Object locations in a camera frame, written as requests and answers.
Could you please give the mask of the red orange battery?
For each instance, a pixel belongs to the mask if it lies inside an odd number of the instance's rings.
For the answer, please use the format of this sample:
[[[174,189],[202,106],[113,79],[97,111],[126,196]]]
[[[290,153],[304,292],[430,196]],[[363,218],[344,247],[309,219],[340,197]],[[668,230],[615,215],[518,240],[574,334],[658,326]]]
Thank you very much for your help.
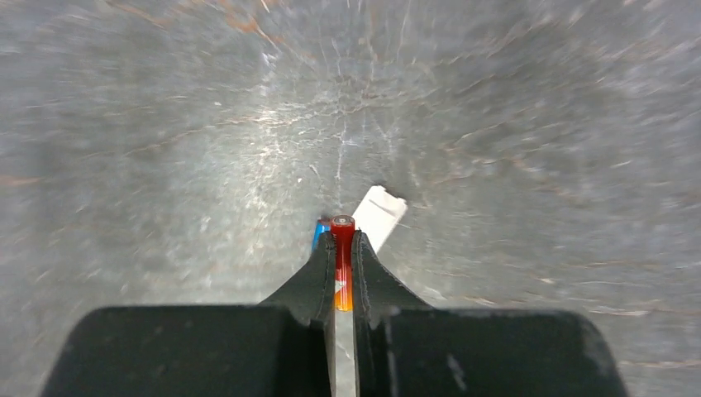
[[[330,221],[330,232],[336,244],[336,275],[334,304],[337,310],[350,312],[352,298],[352,242],[355,220],[349,215],[338,215]]]

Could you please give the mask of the white battery cover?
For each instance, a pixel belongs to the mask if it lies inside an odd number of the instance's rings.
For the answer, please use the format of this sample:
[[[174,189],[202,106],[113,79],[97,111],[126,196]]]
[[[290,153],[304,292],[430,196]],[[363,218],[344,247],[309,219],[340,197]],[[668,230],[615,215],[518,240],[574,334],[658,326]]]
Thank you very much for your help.
[[[374,185],[352,214],[355,228],[367,237],[375,253],[378,253],[393,230],[408,210],[408,203],[387,191],[384,186]]]

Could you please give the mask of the blue battery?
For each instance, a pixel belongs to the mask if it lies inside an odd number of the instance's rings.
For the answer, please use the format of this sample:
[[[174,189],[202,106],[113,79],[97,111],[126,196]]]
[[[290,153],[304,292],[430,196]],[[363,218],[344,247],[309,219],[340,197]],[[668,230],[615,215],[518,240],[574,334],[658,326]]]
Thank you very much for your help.
[[[330,228],[330,220],[328,218],[320,218],[317,220],[312,238],[311,251],[314,251],[317,248],[320,236],[325,232],[329,232]]]

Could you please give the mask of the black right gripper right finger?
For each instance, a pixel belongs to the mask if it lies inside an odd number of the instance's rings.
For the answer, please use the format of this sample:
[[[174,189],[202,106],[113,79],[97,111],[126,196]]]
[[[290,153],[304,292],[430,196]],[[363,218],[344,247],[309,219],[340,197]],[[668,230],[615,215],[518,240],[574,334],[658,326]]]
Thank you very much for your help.
[[[377,257],[368,236],[355,231],[351,247],[354,319],[377,328],[381,318],[398,309],[431,309],[387,269]]]

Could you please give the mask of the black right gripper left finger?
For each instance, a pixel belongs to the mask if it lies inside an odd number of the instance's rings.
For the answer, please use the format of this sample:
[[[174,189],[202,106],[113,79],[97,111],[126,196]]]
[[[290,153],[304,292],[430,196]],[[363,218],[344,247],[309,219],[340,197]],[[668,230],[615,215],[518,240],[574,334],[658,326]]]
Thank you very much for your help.
[[[301,324],[322,327],[334,318],[336,244],[330,232],[317,239],[308,261],[260,305],[287,309]]]

